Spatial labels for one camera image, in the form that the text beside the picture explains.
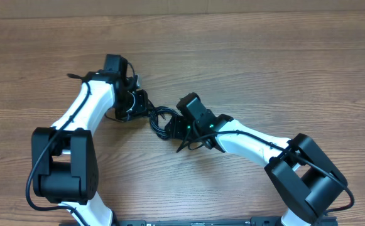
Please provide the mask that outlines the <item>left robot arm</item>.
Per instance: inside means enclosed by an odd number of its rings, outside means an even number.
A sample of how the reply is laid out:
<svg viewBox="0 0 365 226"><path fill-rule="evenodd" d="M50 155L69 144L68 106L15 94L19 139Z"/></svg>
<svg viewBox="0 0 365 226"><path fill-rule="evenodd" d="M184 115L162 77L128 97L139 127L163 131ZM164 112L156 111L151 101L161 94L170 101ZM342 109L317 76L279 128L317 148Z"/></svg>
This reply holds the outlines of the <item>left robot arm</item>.
<svg viewBox="0 0 365 226"><path fill-rule="evenodd" d="M151 107L139 75L127 75L132 67L121 55L108 54L102 69L68 75L82 82L77 98L59 120L37 127L31 136L32 169L25 189L31 208L67 210L77 225L118 224L97 191L93 136L110 109L117 122L148 116Z"/></svg>

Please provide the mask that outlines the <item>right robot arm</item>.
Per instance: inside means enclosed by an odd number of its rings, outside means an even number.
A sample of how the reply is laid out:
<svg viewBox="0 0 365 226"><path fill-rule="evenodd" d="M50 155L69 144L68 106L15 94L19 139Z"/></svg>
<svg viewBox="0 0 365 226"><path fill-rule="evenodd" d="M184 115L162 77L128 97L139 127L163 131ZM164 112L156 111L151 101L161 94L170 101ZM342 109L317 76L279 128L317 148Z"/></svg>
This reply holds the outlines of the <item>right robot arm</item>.
<svg viewBox="0 0 365 226"><path fill-rule="evenodd" d="M338 224L327 214L334 211L335 199L349 190L347 180L311 137L274 137L231 116L215 116L196 93L180 99L177 109L165 132L182 141L180 149L199 143L242 156L265 170L288 209L280 217L253 217L251 225Z"/></svg>

